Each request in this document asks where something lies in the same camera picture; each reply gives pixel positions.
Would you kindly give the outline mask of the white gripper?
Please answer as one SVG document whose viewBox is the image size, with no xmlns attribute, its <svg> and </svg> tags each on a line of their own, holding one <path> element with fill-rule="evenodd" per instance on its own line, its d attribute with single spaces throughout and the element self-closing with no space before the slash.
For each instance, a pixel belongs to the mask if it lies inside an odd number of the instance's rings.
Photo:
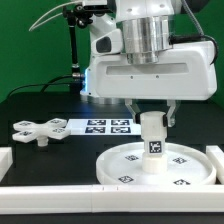
<svg viewBox="0 0 224 224">
<path fill-rule="evenodd" d="M 206 100 L 217 90 L 210 41 L 175 44 L 156 63 L 131 65 L 124 54 L 96 57 L 86 70 L 85 91 L 93 97 L 123 98 L 134 123 L 140 109 L 133 99 L 168 100 L 163 126 L 173 127 L 179 100 Z"/>
</svg>

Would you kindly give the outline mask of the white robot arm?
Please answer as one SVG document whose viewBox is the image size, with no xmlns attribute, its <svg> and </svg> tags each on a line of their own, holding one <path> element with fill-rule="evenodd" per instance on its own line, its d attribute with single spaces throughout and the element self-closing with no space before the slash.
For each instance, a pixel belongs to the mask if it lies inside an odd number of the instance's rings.
<svg viewBox="0 0 224 224">
<path fill-rule="evenodd" d="M 123 99 L 134 119 L 140 113 L 134 100 L 165 100 L 172 126 L 180 101 L 206 100 L 215 93 L 215 40 L 201 33 L 173 34 L 173 16 L 188 8 L 186 0 L 84 0 L 82 5 L 106 6 L 116 14 L 91 16 L 83 97 Z"/>
</svg>

